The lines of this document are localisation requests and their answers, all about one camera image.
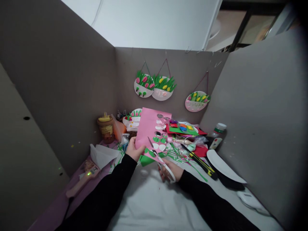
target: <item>pink glue gun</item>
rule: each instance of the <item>pink glue gun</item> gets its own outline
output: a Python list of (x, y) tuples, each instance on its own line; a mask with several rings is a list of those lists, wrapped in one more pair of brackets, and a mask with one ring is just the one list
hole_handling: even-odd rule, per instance
[(82, 189), (83, 187), (90, 181), (91, 179), (94, 179), (100, 172), (100, 169), (94, 165), (90, 170), (88, 170), (84, 176), (81, 178), (80, 181), (70, 190), (66, 192), (67, 198), (75, 197)]

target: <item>glue bottle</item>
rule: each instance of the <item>glue bottle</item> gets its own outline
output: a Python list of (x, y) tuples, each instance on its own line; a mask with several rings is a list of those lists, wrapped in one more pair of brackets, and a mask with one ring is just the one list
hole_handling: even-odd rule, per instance
[(214, 128), (214, 131), (207, 134), (207, 138), (210, 141), (209, 149), (216, 149), (220, 142), (225, 138), (224, 131), (227, 128), (227, 125), (218, 123)]
[(113, 133), (113, 123), (113, 118), (107, 115), (106, 112), (104, 113), (103, 117), (97, 119), (97, 124), (102, 134), (104, 144), (111, 144), (115, 140), (115, 135)]

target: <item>pink foam sheet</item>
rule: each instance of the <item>pink foam sheet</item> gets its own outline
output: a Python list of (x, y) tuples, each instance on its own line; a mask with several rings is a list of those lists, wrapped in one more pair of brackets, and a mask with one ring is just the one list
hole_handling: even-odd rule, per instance
[[(151, 144), (148, 140), (148, 137), (152, 141), (152, 143), (155, 143), (153, 141), (153, 137), (155, 136), (155, 132), (158, 131), (160, 133), (163, 133), (162, 130), (156, 129), (157, 125), (157, 114), (162, 114), (164, 117), (171, 118), (172, 114), (162, 111), (157, 111), (149, 108), (142, 108), (142, 115), (139, 122), (138, 127), (138, 133), (135, 141), (136, 148), (140, 148), (142, 145), (145, 145), (149, 150), (152, 150)], [(163, 162), (159, 161), (157, 157), (152, 157), (149, 153), (143, 153), (143, 155), (163, 164)]]

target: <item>black sleeve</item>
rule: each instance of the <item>black sleeve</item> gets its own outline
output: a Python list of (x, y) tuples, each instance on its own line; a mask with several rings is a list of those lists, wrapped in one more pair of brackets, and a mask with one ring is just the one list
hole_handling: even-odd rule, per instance
[(218, 196), (208, 184), (199, 181), (189, 172), (184, 170), (178, 184), (191, 195), (201, 216), (213, 231), (259, 230), (229, 202)]
[(60, 230), (106, 230), (118, 210), (123, 194), (136, 168), (127, 154), (113, 172), (105, 176), (80, 206), (57, 229)]

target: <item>yellow bottle cap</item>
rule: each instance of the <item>yellow bottle cap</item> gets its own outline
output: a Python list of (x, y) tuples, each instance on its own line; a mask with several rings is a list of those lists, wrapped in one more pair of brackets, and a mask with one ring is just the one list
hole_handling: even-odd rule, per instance
[(104, 113), (104, 116), (103, 117), (100, 117), (98, 119), (100, 122), (106, 122), (106, 121), (109, 121), (110, 120), (110, 117), (107, 115), (107, 112)]

